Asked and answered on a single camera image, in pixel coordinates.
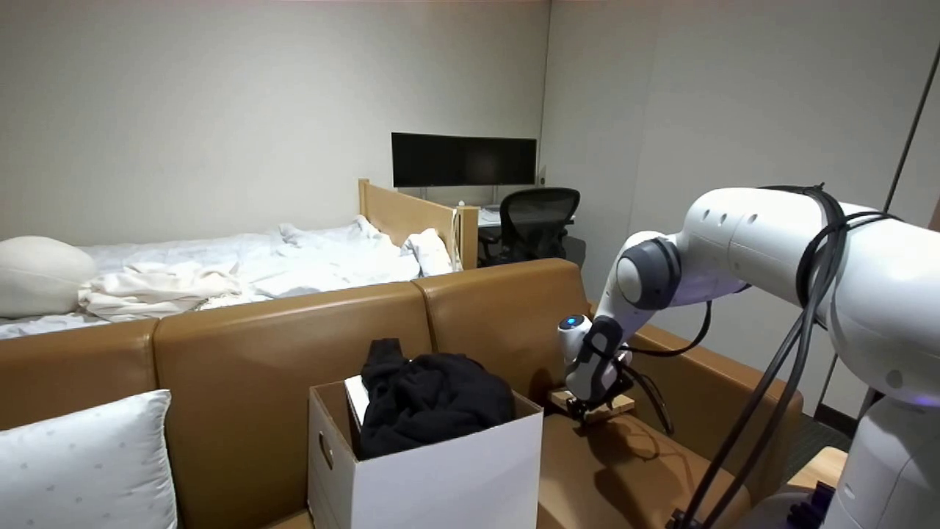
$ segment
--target wooden bed frame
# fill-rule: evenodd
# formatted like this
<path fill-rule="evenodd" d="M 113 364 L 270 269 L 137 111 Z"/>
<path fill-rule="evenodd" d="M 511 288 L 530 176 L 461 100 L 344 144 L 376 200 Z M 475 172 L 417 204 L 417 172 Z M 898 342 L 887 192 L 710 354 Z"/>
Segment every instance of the wooden bed frame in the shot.
<path fill-rule="evenodd" d="M 388 233 L 401 244 L 411 233 L 438 230 L 442 248 L 464 272 L 475 269 L 478 258 L 478 208 L 475 207 L 442 207 L 398 194 L 392 189 L 376 189 L 369 179 L 359 179 L 359 214 L 376 230 Z"/>

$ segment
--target black chair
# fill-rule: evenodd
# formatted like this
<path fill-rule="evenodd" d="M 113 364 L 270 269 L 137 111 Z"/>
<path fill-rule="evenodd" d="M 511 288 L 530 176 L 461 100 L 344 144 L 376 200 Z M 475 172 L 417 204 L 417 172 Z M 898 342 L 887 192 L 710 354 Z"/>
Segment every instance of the black chair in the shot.
<path fill-rule="evenodd" d="M 500 230 L 481 230 L 481 266 L 560 257 L 567 224 L 582 204 L 575 189 L 522 189 L 500 204 Z"/>

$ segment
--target monitor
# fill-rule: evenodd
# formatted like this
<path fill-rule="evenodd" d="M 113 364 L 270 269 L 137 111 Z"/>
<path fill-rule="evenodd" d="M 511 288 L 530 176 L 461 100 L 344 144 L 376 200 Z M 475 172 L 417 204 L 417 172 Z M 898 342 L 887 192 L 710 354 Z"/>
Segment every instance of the monitor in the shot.
<path fill-rule="evenodd" d="M 389 135 L 392 189 L 533 186 L 533 139 Z"/>

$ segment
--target robotic arm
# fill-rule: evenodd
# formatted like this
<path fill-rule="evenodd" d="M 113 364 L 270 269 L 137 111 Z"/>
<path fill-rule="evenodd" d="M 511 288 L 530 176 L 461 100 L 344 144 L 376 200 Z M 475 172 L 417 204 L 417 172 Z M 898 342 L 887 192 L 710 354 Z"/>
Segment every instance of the robotic arm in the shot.
<path fill-rule="evenodd" d="M 889 405 L 898 405 L 874 424 L 879 433 L 883 420 L 917 413 L 917 448 L 924 435 L 940 440 L 940 236 L 861 207 L 834 207 L 840 219 L 846 214 L 840 227 L 808 194 L 720 189 L 689 207 L 682 233 L 626 238 L 594 321 L 567 319 L 558 326 L 573 413 L 597 408 L 623 392 L 616 374 L 630 361 L 623 345 L 661 310 L 708 302 L 749 286 L 805 305 L 808 288 L 824 273 L 815 269 L 815 254 L 840 233 L 842 254 L 818 294 L 815 323 L 827 329 L 834 354 Z M 846 480 L 854 477 L 854 483 L 852 492 L 836 492 L 830 512 L 852 520 L 846 526 L 904 526 L 896 512 L 904 512 L 901 520 L 940 523 L 933 508 L 940 505 L 940 455 L 909 451 L 909 435 L 898 429 L 874 438 L 858 455 L 852 448 Z M 901 448 L 898 460 L 887 465 L 887 477 L 871 477 L 883 471 L 879 463 L 883 448 Z M 880 492 L 901 477 L 898 465 L 906 465 L 906 474 L 914 468 L 920 485 Z M 858 498 L 874 480 L 883 483 L 870 495 L 880 498 Z"/>

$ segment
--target white box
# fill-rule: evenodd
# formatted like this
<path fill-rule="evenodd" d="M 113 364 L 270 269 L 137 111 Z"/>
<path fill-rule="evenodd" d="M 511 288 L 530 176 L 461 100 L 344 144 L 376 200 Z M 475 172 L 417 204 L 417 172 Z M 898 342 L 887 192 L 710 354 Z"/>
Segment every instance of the white box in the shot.
<path fill-rule="evenodd" d="M 533 529 L 544 413 L 379 460 L 356 460 L 344 382 L 307 393 L 307 508 L 316 529 Z"/>

